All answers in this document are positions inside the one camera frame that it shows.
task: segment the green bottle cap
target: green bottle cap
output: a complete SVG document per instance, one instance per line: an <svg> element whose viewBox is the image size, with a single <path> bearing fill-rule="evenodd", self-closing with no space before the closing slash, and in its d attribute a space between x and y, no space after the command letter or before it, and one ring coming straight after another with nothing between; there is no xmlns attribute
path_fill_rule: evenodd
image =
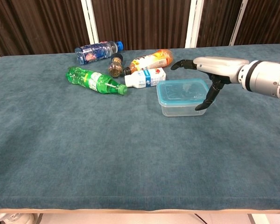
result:
<svg viewBox="0 0 280 224"><path fill-rule="evenodd" d="M122 85L122 84L121 84L121 85L118 87L118 93L119 93L120 95L125 95L126 92L127 92L127 87L126 87L125 85Z"/></svg>

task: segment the blue bottle cap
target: blue bottle cap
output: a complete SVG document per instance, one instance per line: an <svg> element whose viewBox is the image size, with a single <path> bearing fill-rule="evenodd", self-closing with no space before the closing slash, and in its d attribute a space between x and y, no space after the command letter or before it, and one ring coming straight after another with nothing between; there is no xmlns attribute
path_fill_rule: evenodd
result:
<svg viewBox="0 0 280 224"><path fill-rule="evenodd" d="M121 41L116 42L117 47L118 47L118 51L123 50L123 44Z"/></svg>

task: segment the blue water bottle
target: blue water bottle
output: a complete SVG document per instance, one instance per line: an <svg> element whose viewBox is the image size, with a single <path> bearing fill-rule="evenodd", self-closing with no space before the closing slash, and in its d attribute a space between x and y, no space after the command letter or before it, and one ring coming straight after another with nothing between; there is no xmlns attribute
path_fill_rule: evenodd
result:
<svg viewBox="0 0 280 224"><path fill-rule="evenodd" d="M75 53L77 54L77 60L80 64L87 64L111 57L112 54L115 54L120 50L123 50L123 44L121 41L105 41L76 48Z"/></svg>

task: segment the green plastic bottle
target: green plastic bottle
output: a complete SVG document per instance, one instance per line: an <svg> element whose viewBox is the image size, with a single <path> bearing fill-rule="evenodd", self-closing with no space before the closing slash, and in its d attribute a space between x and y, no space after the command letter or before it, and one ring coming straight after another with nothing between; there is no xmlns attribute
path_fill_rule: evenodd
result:
<svg viewBox="0 0 280 224"><path fill-rule="evenodd" d="M118 84L110 76L79 67L70 67L66 73L66 78L70 83L79 84L100 93L125 95L127 91L125 85Z"/></svg>

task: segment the brown curtain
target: brown curtain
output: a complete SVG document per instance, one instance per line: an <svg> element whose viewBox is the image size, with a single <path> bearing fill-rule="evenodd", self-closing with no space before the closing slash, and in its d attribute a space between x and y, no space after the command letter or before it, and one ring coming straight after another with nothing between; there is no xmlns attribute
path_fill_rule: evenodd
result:
<svg viewBox="0 0 280 224"><path fill-rule="evenodd" d="M247 3L235 45L280 43L280 0Z"/></svg>
<svg viewBox="0 0 280 224"><path fill-rule="evenodd" d="M0 0L0 56L74 52L89 44L79 0Z"/></svg>
<svg viewBox="0 0 280 224"><path fill-rule="evenodd" d="M229 45L241 4L242 0L204 0L197 47Z"/></svg>
<svg viewBox="0 0 280 224"><path fill-rule="evenodd" d="M92 0L100 41L127 50L184 48L191 0Z"/></svg>

